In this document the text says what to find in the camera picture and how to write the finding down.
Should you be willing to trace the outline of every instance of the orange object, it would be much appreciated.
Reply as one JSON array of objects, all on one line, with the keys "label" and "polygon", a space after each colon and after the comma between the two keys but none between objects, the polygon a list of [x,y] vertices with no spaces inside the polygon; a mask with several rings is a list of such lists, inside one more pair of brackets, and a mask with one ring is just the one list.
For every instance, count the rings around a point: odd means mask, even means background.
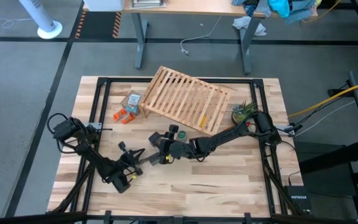
[{"label": "orange object", "polygon": [[130,121],[132,121],[133,119],[135,119],[135,116],[132,115],[132,114],[130,114],[128,117],[122,119],[122,123],[123,123],[123,124],[127,124],[127,123],[129,123]]},{"label": "orange object", "polygon": [[125,114],[127,114],[127,111],[125,109],[119,110],[117,113],[113,115],[114,121],[117,122],[120,118],[122,118]]}]

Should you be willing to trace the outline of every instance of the wooden slatted crate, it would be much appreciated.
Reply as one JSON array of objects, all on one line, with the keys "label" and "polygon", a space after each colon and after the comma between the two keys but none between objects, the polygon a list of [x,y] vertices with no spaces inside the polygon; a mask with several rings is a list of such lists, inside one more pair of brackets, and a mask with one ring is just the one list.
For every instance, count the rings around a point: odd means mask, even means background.
[{"label": "wooden slatted crate", "polygon": [[231,90],[161,66],[139,105],[206,134],[216,134]]}]

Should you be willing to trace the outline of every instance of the wooden table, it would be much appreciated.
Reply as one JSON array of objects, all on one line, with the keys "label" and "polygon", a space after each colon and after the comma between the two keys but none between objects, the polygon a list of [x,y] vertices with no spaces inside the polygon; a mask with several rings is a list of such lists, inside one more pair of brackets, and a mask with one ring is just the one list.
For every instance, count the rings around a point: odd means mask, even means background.
[{"label": "wooden table", "polygon": [[[82,122],[89,119],[97,80],[98,77],[81,79],[72,116]],[[103,128],[112,128],[113,131],[103,131],[99,148],[102,156],[118,159],[121,151],[117,145],[121,141],[125,142],[128,149],[146,148],[142,157],[149,156],[157,149],[150,145],[148,137],[155,131],[164,133],[170,124],[179,125],[179,130],[185,130],[188,138],[204,135],[154,113],[147,119],[138,116],[129,124],[115,123],[112,115],[122,108],[120,102],[124,97],[131,90],[143,93],[147,86],[148,83],[144,82],[112,83]],[[249,85],[225,83],[222,86],[233,90],[220,126],[223,130],[232,125],[232,106],[244,100],[250,101],[251,95]],[[278,79],[266,78],[264,86],[273,122],[288,124]],[[290,138],[282,138],[293,144]],[[289,145],[280,144],[277,146],[277,157],[283,184],[288,184],[288,175],[300,170],[296,152]],[[80,157],[76,154],[62,154],[49,210],[55,208],[74,186],[79,163]],[[252,217],[270,217],[260,149],[258,140],[254,138],[238,138],[223,144],[204,162],[180,159],[171,165],[151,166],[145,163],[140,168],[144,171],[143,175],[134,179],[131,187],[123,194],[117,193],[111,184],[102,183],[96,174],[88,214],[104,215],[105,210],[111,210],[114,215],[127,216],[243,217],[245,212],[249,212]],[[293,185],[303,185],[300,174],[292,175],[291,182]],[[276,212],[279,213],[278,193],[272,186]],[[83,196],[82,190],[79,209],[82,207]]]},{"label": "wooden table", "polygon": [[[132,14],[134,22],[135,33],[137,38],[137,52],[135,57],[135,68],[140,69],[142,65],[143,49],[145,45],[145,36],[147,31],[147,20],[141,19],[140,13],[162,13],[162,14],[201,14],[201,15],[218,15],[218,16],[246,16],[242,6],[233,6],[231,0],[164,0],[166,7],[151,8],[151,9],[131,9],[131,0],[125,0],[124,10],[122,12],[129,12]],[[83,6],[84,11],[89,11],[86,4]],[[310,19],[317,18],[316,9]],[[273,13],[272,17],[279,17],[277,13]],[[241,54],[242,64],[244,67],[244,74],[251,72],[250,68],[250,54],[249,45],[254,33],[262,19],[265,16],[261,12],[254,12],[254,15],[249,23],[246,32],[245,29],[240,30],[241,40]]]}]

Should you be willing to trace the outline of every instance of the small box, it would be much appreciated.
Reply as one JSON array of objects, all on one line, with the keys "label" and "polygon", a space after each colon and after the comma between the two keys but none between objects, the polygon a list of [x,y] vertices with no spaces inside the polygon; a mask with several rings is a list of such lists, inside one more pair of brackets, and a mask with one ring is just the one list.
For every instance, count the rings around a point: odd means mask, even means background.
[{"label": "small box", "polygon": [[137,93],[136,91],[132,90],[122,101],[121,105],[127,112],[130,112],[133,115],[139,114],[139,102],[140,102],[141,95]]}]

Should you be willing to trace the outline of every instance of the gray fabric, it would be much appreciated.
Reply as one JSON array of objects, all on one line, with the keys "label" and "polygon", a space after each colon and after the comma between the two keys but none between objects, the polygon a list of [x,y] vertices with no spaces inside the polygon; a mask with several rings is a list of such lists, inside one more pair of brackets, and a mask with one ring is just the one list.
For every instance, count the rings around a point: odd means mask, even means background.
[{"label": "gray fabric", "polygon": [[259,0],[258,6],[256,7],[255,11],[263,12],[266,17],[270,17],[272,15],[272,10],[267,0]]},{"label": "gray fabric", "polygon": [[296,21],[310,17],[313,13],[311,7],[314,6],[315,3],[316,0],[293,1],[290,16],[285,18],[284,23],[289,25]]}]

